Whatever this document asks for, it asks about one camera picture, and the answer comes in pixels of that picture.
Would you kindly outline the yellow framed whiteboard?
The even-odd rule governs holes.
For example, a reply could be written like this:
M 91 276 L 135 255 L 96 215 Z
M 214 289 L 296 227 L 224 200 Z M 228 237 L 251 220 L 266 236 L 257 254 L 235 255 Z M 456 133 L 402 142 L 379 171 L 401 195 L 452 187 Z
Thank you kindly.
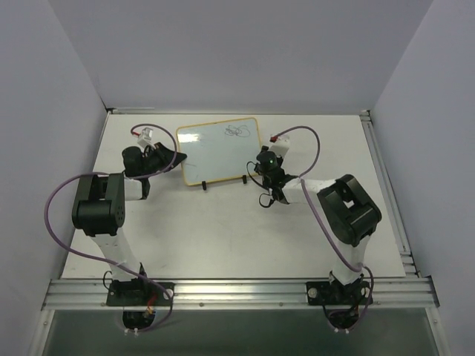
M 240 179 L 247 174 L 247 162 L 261 151 L 254 117 L 182 126 L 176 137 L 180 153 L 187 156 L 181 162 L 187 186 Z

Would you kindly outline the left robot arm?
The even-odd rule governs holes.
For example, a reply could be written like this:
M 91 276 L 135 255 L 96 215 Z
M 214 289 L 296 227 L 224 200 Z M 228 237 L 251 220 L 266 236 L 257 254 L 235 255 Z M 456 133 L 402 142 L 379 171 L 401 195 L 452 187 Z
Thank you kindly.
M 149 178 L 167 172 L 187 158 L 157 143 L 145 149 L 130 146 L 122 151 L 122 173 L 79 179 L 72 210 L 73 226 L 90 237 L 101 250 L 111 270 L 112 280 L 129 283 L 145 270 L 134 256 L 122 229 L 125 203 L 146 200 Z

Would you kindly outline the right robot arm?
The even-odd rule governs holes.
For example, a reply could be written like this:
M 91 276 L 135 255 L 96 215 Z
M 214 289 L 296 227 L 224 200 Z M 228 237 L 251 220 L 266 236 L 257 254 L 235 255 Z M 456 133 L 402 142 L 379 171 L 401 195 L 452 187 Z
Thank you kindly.
M 331 275 L 344 285 L 353 283 L 363 273 L 367 241 L 381 212 L 352 175 L 314 180 L 287 174 L 282 164 L 288 149 L 286 135 L 273 138 L 270 146 L 182 144 L 177 162 L 187 186 L 241 178 L 253 181 L 269 201 L 254 207 L 250 193 L 239 188 L 210 196 L 166 191 L 158 214 L 163 232 L 180 242 L 196 240 L 202 251 L 227 241 L 241 272 L 290 267 L 291 245 L 321 235 L 336 253 Z

